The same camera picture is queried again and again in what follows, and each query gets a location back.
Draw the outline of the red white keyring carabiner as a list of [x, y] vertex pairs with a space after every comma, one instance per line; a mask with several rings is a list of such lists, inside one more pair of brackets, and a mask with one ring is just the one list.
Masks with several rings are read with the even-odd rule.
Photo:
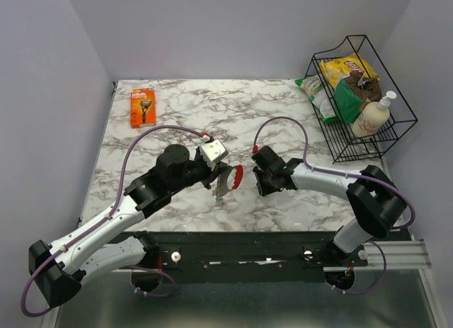
[[243, 179], [243, 166], [228, 166], [217, 178], [217, 185], [212, 192], [217, 205], [224, 202], [224, 197], [229, 192], [236, 190]]

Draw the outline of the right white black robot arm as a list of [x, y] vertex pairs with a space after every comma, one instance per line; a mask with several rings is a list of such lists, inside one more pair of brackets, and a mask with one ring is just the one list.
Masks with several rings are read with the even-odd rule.
[[361, 171], [309, 167], [303, 159], [285, 162], [269, 146], [254, 149], [258, 192], [318, 191], [350, 203], [355, 218], [341, 227], [326, 245], [326, 258], [336, 266], [350, 259], [356, 248], [372, 238], [384, 238], [407, 208], [397, 188], [377, 166]]

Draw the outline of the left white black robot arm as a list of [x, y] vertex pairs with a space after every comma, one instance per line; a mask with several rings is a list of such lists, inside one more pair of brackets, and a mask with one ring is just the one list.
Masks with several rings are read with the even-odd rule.
[[191, 158], [188, 149], [169, 145], [147, 173], [120, 188], [115, 202], [73, 232], [47, 244], [38, 240], [28, 250], [28, 267], [49, 307], [72, 299], [82, 283], [110, 260], [104, 246], [129, 227], [147, 219], [171, 202], [172, 197], [196, 183], [205, 188], [229, 165], [222, 160], [226, 147], [213, 140], [201, 144]]

